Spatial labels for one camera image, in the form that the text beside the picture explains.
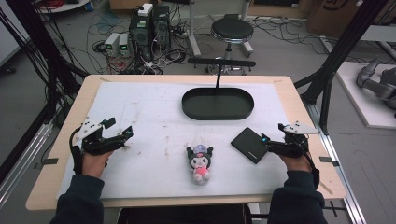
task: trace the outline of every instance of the stuffed toy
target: stuffed toy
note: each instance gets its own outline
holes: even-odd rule
[[[192,180],[197,185],[204,185],[210,178],[209,166],[212,158],[213,147],[206,148],[198,145],[191,149],[187,147],[187,156],[192,169]]]

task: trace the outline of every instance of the wooden table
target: wooden table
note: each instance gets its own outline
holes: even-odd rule
[[[57,164],[45,165],[27,200],[29,210],[50,210],[56,208],[57,193],[61,186],[63,173],[70,156],[68,140],[73,132],[85,120],[95,94],[102,82],[163,82],[163,83],[216,83],[216,76],[89,76],[85,79],[58,138],[49,154],[49,158],[59,158]],[[296,120],[313,127],[300,96],[289,77],[268,76],[223,76],[221,83],[267,83],[274,84],[289,123]],[[328,157],[319,136],[310,135],[310,152],[315,165],[320,170],[320,191],[325,199],[342,199],[346,196],[343,184],[332,163],[320,162],[319,157]],[[271,201],[271,194],[215,196],[197,198],[146,198],[104,200],[104,207],[153,206],[177,204],[213,204],[213,203],[265,203]]]

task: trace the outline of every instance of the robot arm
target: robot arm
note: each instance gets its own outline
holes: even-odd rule
[[[380,63],[381,61],[379,59],[374,59],[367,66],[363,67],[358,74],[356,84],[360,88],[372,91],[381,100],[392,100],[396,96],[395,85],[392,85],[392,82],[396,82],[394,69],[384,71],[379,83],[370,79]]]

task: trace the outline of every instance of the dark sleeve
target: dark sleeve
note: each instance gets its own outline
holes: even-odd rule
[[[103,223],[104,208],[99,198],[104,185],[103,180],[92,176],[73,175],[50,223]]]
[[[276,189],[271,201],[268,224],[325,224],[324,198],[314,187],[312,174],[288,171],[283,188]]]

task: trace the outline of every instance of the plush toy face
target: plush toy face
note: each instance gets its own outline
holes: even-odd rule
[[[200,168],[200,167],[208,167],[209,166],[209,158],[204,156],[203,153],[198,153],[190,160],[190,165],[192,168]]]

